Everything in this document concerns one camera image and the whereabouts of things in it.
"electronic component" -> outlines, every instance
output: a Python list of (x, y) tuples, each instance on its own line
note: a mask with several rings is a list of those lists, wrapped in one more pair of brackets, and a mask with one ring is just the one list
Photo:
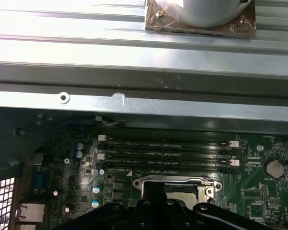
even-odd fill
[(87, 196), (83, 195), (83, 196), (81, 197), (81, 202), (87, 202)]
[(123, 197), (123, 192), (113, 191), (113, 199), (120, 200)]
[(107, 136), (106, 135), (98, 135), (98, 141), (106, 141), (107, 140)]
[(98, 194), (98, 193), (100, 193), (100, 191), (101, 191), (101, 185), (100, 184), (97, 184), (97, 185), (95, 185), (94, 187), (93, 187), (93, 193), (94, 194)]
[(83, 156), (83, 153), (80, 150), (75, 152), (75, 157), (76, 158), (81, 158), (82, 156)]
[(91, 163), (92, 162), (92, 157), (86, 157), (85, 161), (88, 162), (88, 163)]
[(114, 181), (113, 182), (113, 189), (121, 190), (121, 189), (123, 189), (123, 187), (124, 187), (123, 182), (120, 182), (120, 181)]
[(280, 178), (284, 175), (284, 166), (278, 161), (272, 161), (266, 166), (267, 173), (274, 178)]
[(98, 208), (100, 206), (100, 199), (96, 198), (92, 201), (92, 207)]
[(75, 209), (76, 209), (75, 204), (68, 204), (68, 205), (65, 206), (64, 211), (65, 211), (66, 213), (69, 213), (69, 212), (75, 211)]
[(250, 217), (252, 219), (262, 219), (264, 216), (264, 210), (262, 204), (251, 204), (250, 205)]
[(245, 199), (260, 199), (261, 193), (259, 189), (244, 189), (244, 198)]
[[(288, 153), (275, 137), (104, 128), (83, 127), (80, 135), (72, 131), (78, 127), (55, 132), (51, 149), (44, 153), (44, 159), (51, 155), (51, 162), (33, 166), (30, 194), (36, 189), (51, 195), (64, 190), (64, 195), (49, 200), (45, 215), (50, 229), (109, 202), (135, 207), (143, 181), (161, 180), (167, 197), (189, 209), (212, 203), (288, 230)], [(107, 138), (98, 141), (101, 132)], [(78, 149), (77, 143), (85, 147)], [(260, 152), (259, 143), (264, 146)], [(74, 155), (78, 150), (83, 154), (80, 161)], [(64, 158), (70, 160), (68, 165)], [(282, 164), (286, 177), (280, 176), (280, 167), (276, 179), (271, 162)], [(76, 210), (65, 212), (68, 204), (75, 204)]]
[(98, 170), (103, 169), (103, 163), (96, 163), (96, 169)]
[(64, 190), (63, 189), (56, 189), (53, 191), (53, 196), (60, 196), (62, 194), (64, 194)]
[(268, 198), (267, 195), (267, 186), (266, 185), (261, 185), (261, 199), (266, 200)]
[(268, 205), (280, 205), (280, 200), (270, 199), (270, 200), (268, 200)]
[(83, 148), (84, 148), (84, 145), (81, 142), (76, 144), (76, 149), (77, 150), (82, 150)]
[(44, 204), (22, 203), (19, 205), (17, 217), (19, 222), (43, 222)]
[(164, 183), (165, 191), (167, 192), (167, 188), (173, 189), (182, 189), (182, 186), (185, 186), (184, 189), (189, 192), (197, 193), (197, 202), (210, 202), (212, 203), (216, 197), (216, 191), (219, 191), (223, 188), (223, 185), (218, 182), (214, 181), (209, 177), (186, 177), (186, 176), (163, 176), (163, 175), (149, 175), (139, 179), (135, 179), (133, 181), (133, 186), (137, 189), (141, 190), (142, 197), (144, 196), (143, 188), (144, 183), (149, 182), (160, 182)]
[(100, 169), (100, 170), (98, 171), (98, 174), (102, 176), (102, 175), (105, 174), (105, 171), (104, 171), (103, 169)]
[(233, 147), (233, 148), (239, 148), (239, 141), (237, 140), (231, 140), (229, 142), (229, 146)]
[(106, 158), (106, 155), (104, 153), (97, 154), (97, 160), (104, 160), (105, 158)]

